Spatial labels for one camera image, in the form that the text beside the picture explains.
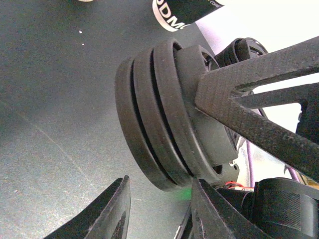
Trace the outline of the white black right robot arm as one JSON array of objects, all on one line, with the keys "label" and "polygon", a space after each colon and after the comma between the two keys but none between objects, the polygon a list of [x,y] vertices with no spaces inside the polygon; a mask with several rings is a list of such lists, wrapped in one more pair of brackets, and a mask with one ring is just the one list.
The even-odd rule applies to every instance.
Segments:
[{"label": "white black right robot arm", "polygon": [[[317,37],[203,75],[195,104],[259,148],[314,181],[319,179],[319,86],[317,83],[249,94],[254,87],[319,71]],[[256,109],[299,103],[296,132]],[[319,192],[284,178],[258,182],[254,192],[216,190],[195,179],[191,197],[197,239],[316,239]]]}]

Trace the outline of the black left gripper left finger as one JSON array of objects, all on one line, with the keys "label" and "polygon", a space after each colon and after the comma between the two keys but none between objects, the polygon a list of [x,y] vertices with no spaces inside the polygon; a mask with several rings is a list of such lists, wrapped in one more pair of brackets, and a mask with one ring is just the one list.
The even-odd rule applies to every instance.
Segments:
[{"label": "black left gripper left finger", "polygon": [[131,209],[129,176],[116,179],[73,219],[47,239],[125,239]]}]

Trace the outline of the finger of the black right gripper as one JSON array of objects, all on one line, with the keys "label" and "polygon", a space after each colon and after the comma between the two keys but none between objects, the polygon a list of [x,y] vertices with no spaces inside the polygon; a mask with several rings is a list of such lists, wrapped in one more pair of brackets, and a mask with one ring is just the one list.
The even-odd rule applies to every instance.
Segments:
[{"label": "finger of the black right gripper", "polygon": [[[295,170],[319,179],[319,86],[317,83],[244,95],[254,87],[319,71],[319,39],[314,37],[285,49],[204,74],[195,104],[245,139]],[[256,109],[298,103],[302,108],[297,131],[291,132]]]}]

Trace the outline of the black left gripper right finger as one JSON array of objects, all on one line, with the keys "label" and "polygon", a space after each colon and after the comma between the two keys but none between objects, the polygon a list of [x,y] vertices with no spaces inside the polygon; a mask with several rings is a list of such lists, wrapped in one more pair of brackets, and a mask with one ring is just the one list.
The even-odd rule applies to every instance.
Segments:
[{"label": "black left gripper right finger", "polygon": [[203,179],[193,179],[191,194],[196,239],[269,239]]}]

